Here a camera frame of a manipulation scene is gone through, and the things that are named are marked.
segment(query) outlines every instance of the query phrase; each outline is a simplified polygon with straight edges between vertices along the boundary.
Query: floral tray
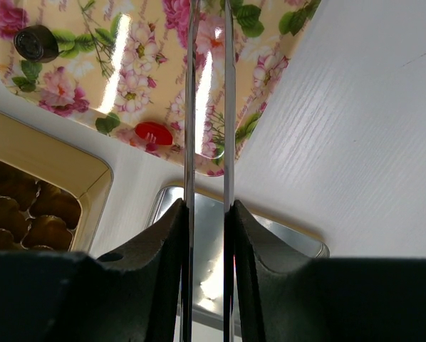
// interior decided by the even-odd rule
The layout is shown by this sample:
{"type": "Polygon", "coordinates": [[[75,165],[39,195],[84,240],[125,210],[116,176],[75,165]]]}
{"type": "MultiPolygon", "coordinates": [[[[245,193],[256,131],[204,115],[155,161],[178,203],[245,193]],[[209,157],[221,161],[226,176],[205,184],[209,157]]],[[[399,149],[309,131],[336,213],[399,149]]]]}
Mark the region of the floral tray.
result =
{"type": "MultiPolygon", "coordinates": [[[[321,0],[231,0],[237,158],[321,0]]],[[[183,163],[189,0],[0,0],[0,77],[15,95],[165,160],[183,163]],[[31,62],[14,36],[43,25],[59,56],[31,62]],[[157,123],[157,145],[136,134],[157,123]]],[[[204,0],[197,35],[197,171],[223,174],[224,0],[204,0]]]]}

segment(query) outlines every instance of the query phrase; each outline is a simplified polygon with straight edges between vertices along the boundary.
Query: pink flower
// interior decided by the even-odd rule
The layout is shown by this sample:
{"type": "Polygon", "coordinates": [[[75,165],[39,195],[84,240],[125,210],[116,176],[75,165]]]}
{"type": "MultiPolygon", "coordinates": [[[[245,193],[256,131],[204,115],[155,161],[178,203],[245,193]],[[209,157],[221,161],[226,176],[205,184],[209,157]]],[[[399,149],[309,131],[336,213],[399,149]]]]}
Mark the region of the pink flower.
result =
{"type": "Polygon", "coordinates": [[[306,0],[284,0],[284,2],[286,2],[287,4],[291,5],[291,6],[302,6],[303,4],[305,4],[306,0]]]}
{"type": "Polygon", "coordinates": [[[132,128],[123,128],[122,130],[118,130],[116,132],[116,138],[119,139],[119,141],[134,147],[137,147],[139,143],[142,142],[142,139],[140,139],[139,136],[135,134],[135,131],[132,128]]]}
{"type": "Polygon", "coordinates": [[[156,84],[155,79],[154,79],[154,78],[151,78],[151,77],[149,77],[149,76],[148,76],[148,86],[149,86],[150,88],[156,88],[156,87],[157,87],[157,84],[156,84]]]}
{"type": "Polygon", "coordinates": [[[259,107],[259,112],[263,113],[265,108],[267,108],[267,102],[263,102],[259,107]]]}
{"type": "Polygon", "coordinates": [[[183,147],[181,147],[180,145],[178,145],[178,144],[175,144],[175,145],[173,145],[171,148],[170,148],[170,150],[173,152],[173,153],[180,153],[181,151],[182,151],[182,149],[183,149],[183,147]]]}
{"type": "Polygon", "coordinates": [[[68,105],[74,103],[75,88],[65,75],[64,68],[43,76],[46,88],[41,90],[41,97],[47,105],[68,105]]]}
{"type": "Polygon", "coordinates": [[[177,132],[181,132],[182,130],[185,129],[185,121],[184,120],[175,121],[170,124],[170,127],[176,130],[177,132]]]}
{"type": "MultiPolygon", "coordinates": [[[[198,68],[204,68],[207,62],[207,57],[201,53],[196,52],[196,70],[198,68]]],[[[187,64],[187,56],[183,57],[183,63],[187,64]]]]}
{"type": "Polygon", "coordinates": [[[175,102],[170,105],[170,110],[178,117],[182,117],[185,115],[185,90],[182,89],[177,97],[175,98],[175,102]]]}
{"type": "Polygon", "coordinates": [[[218,177],[218,176],[222,176],[223,174],[224,174],[223,169],[221,169],[220,171],[216,171],[216,172],[213,172],[211,170],[207,171],[207,176],[210,176],[210,177],[218,177]]]}
{"type": "Polygon", "coordinates": [[[272,92],[288,64],[289,59],[280,51],[276,53],[269,52],[264,56],[260,56],[253,72],[254,87],[260,91],[268,88],[272,92]]]}
{"type": "Polygon", "coordinates": [[[150,102],[148,78],[134,70],[120,76],[115,104],[120,112],[141,113],[150,102]]]}
{"type": "Polygon", "coordinates": [[[139,138],[132,128],[123,128],[122,130],[118,130],[116,132],[116,138],[125,144],[138,147],[151,155],[160,157],[160,155],[156,153],[159,146],[139,138]]]}
{"type": "Polygon", "coordinates": [[[215,158],[217,156],[216,144],[212,142],[213,132],[211,130],[204,131],[202,140],[202,155],[207,158],[215,158]]]}
{"type": "Polygon", "coordinates": [[[209,121],[204,122],[204,130],[211,130],[213,127],[212,123],[209,121]]]}
{"type": "Polygon", "coordinates": [[[207,111],[205,112],[205,117],[208,119],[216,118],[216,112],[214,111],[214,105],[208,105],[207,111]]]}
{"type": "Polygon", "coordinates": [[[14,6],[12,0],[0,0],[0,37],[14,39],[15,33],[28,24],[28,14],[14,6]]]}
{"type": "Polygon", "coordinates": [[[149,142],[145,146],[145,152],[150,153],[151,155],[155,155],[156,157],[160,157],[160,155],[158,153],[156,153],[158,148],[159,148],[158,145],[153,144],[152,142],[149,142]]]}
{"type": "Polygon", "coordinates": [[[187,47],[190,0],[162,0],[165,13],[165,28],[176,29],[182,47],[187,47]]]}
{"type": "Polygon", "coordinates": [[[213,61],[224,62],[224,18],[220,16],[208,15],[205,20],[199,22],[197,32],[197,52],[207,55],[212,54],[213,61]]]}
{"type": "Polygon", "coordinates": [[[74,111],[84,113],[90,105],[84,99],[85,91],[77,85],[74,87],[64,70],[56,68],[43,76],[46,87],[41,90],[38,105],[62,117],[68,117],[74,111]]]}
{"type": "Polygon", "coordinates": [[[156,54],[156,63],[157,64],[161,65],[161,64],[163,64],[167,61],[168,61],[168,59],[162,53],[159,52],[159,53],[156,54]]]}
{"type": "Polygon", "coordinates": [[[147,73],[156,59],[157,50],[155,32],[151,26],[144,23],[133,24],[122,60],[125,70],[135,68],[142,71],[138,73],[147,73]]]}

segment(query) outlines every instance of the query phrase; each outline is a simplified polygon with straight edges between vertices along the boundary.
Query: gold tray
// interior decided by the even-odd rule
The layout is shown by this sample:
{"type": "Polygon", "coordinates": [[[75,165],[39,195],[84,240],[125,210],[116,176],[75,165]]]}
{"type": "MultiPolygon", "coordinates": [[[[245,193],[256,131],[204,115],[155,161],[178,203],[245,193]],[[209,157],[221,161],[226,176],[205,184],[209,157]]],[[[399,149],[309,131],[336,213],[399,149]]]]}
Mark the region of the gold tray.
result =
{"type": "Polygon", "coordinates": [[[103,161],[0,113],[0,249],[88,252],[111,183],[103,161]]]}

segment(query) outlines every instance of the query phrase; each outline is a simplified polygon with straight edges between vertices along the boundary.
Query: metal tin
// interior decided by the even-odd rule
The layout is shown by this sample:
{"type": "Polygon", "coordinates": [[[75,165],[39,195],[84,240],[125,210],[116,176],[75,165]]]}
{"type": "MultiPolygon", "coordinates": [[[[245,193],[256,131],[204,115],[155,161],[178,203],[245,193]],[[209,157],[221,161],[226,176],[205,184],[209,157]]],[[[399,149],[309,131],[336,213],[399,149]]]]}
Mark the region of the metal tin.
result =
{"type": "MultiPolygon", "coordinates": [[[[156,196],[149,227],[167,211],[172,203],[183,197],[183,188],[166,187],[156,196]]],[[[222,330],[223,314],[223,225],[224,208],[220,201],[195,194],[193,313],[195,321],[222,330]]],[[[289,246],[311,258],[328,257],[328,247],[321,241],[285,227],[277,222],[254,215],[257,221],[289,246]]],[[[235,303],[238,303],[235,289],[235,303]]],[[[235,330],[241,333],[239,310],[236,305],[235,330]]]]}
{"type": "Polygon", "coordinates": [[[12,249],[88,252],[111,183],[103,161],[0,113],[0,229],[12,249]]]}
{"type": "MultiPolygon", "coordinates": [[[[190,2],[0,0],[0,79],[55,115],[182,165],[190,2]],[[135,134],[148,121],[167,128],[173,144],[135,134]]],[[[236,159],[320,2],[233,1],[236,159]]],[[[200,4],[195,163],[214,177],[224,173],[226,20],[224,0],[200,4]]]]}

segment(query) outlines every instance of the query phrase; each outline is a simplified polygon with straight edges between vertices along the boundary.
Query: metal blade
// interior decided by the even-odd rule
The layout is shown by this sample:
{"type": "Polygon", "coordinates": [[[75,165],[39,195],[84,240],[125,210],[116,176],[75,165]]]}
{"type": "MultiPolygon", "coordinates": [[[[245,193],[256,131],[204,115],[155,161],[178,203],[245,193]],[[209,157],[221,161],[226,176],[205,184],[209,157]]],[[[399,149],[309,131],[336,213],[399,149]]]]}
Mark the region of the metal blade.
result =
{"type": "Polygon", "coordinates": [[[182,263],[182,305],[180,342],[192,339],[192,270],[194,254],[194,182],[195,182],[195,111],[196,111],[196,49],[199,27],[200,0],[191,1],[185,83],[185,201],[188,209],[189,248],[182,263]]]}
{"type": "Polygon", "coordinates": [[[224,3],[225,85],[224,85],[224,342],[234,340],[234,235],[228,215],[234,205],[236,71],[234,22],[230,0],[224,3]]]}

